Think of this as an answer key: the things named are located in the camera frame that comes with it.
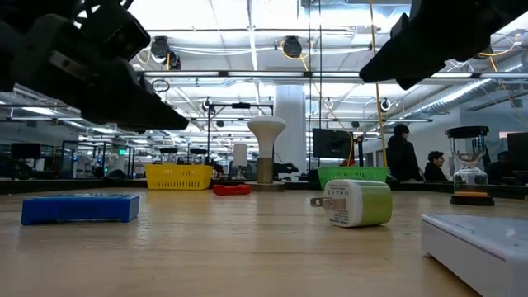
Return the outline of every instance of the white power adapter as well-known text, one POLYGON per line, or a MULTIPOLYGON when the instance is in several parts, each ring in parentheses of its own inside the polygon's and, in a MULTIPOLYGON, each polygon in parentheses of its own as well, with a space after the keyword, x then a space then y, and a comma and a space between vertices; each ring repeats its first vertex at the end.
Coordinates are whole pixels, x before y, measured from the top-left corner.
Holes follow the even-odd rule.
POLYGON ((313 198, 332 224, 359 227, 390 221, 393 201, 389 186, 381 181, 334 180, 324 187, 325 197, 313 198))

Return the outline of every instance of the green basket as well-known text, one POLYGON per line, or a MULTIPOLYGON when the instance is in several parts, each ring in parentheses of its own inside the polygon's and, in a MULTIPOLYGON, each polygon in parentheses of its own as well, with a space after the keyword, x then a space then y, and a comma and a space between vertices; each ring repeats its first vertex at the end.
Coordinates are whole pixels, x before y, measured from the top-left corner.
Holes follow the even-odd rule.
POLYGON ((318 169, 321 188, 327 182, 337 179, 355 179, 359 181, 385 182, 389 174, 388 167, 321 167, 318 169))

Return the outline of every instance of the desk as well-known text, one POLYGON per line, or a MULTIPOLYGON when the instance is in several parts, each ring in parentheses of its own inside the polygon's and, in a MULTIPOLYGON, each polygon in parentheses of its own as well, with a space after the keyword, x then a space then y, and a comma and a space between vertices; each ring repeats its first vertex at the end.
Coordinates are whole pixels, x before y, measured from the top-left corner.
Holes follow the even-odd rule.
POLYGON ((422 256, 420 215, 528 218, 521 200, 483 208, 450 205, 449 194, 398 191, 389 224, 340 229, 309 206, 320 191, 84 192, 140 194, 139 216, 22 227, 22 199, 35 194, 0 197, 2 297, 478 296, 422 256))

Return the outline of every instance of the blue tray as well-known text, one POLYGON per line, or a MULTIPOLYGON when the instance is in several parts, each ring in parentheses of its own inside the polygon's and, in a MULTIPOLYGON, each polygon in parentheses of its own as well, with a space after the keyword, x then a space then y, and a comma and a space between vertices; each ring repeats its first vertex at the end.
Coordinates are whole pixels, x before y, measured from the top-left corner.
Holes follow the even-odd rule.
POLYGON ((25 199, 23 225, 77 219, 120 219, 128 223, 138 216, 139 195, 70 194, 25 199))

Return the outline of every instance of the monitor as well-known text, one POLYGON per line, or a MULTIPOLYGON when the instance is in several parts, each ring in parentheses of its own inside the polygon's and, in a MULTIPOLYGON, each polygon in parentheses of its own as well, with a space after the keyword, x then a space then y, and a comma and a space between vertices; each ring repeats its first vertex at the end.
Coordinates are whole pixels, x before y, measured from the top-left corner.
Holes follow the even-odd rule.
POLYGON ((528 133, 510 133, 508 134, 508 152, 510 160, 519 167, 528 168, 528 133))
POLYGON ((354 158, 354 146, 346 131, 313 129, 314 157, 348 159, 351 149, 354 158))
POLYGON ((42 158, 40 156, 40 144, 11 144, 11 158, 42 158))

